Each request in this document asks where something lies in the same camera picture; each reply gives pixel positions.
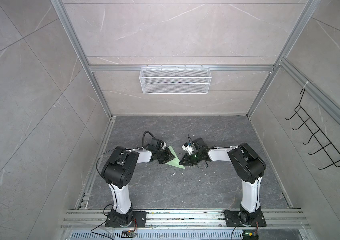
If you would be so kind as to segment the light green paper sheet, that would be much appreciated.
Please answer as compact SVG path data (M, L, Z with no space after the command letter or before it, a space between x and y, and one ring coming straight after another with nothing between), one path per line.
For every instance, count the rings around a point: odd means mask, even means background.
M185 167L183 165L180 165L180 159L178 158L176 152L174 151L172 146L168 147L169 150L171 151L171 153L175 156L175 158L169 162L167 162L167 165L173 166L173 167L177 167L177 168L181 168L181 169L185 169Z

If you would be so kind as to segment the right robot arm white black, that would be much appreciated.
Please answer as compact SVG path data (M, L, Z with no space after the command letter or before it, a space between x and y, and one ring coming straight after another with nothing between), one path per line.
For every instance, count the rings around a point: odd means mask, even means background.
M209 148L202 138L185 143L182 149L187 153L180 161L183 166L197 166L199 162L230 162L242 181L242 201L239 219L249 226L262 215L260 186L266 164L247 143L230 147Z

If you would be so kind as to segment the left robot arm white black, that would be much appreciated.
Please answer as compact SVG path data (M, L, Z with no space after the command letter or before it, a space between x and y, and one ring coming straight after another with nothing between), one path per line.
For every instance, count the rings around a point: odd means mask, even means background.
M111 217L120 225L127 226L133 219L133 207L129 198L129 183L133 177L136 165L158 161L165 164L176 156L165 142L153 138L150 144L137 149L127 149L117 146L99 172L109 185L113 196Z

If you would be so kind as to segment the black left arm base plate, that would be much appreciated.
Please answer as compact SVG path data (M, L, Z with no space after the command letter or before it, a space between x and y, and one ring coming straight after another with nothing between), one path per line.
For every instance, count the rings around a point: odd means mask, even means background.
M136 226L138 228L144 228L146 224L146 216L147 212L145 211L129 211L124 215L111 211L107 214L105 227L126 228Z

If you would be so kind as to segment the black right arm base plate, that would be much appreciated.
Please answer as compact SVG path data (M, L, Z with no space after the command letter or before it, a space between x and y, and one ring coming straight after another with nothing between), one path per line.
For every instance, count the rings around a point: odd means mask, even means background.
M244 227L266 227L266 220L261 209L254 213L248 213L245 210L230 211L224 210L224 219L227 227L244 226Z

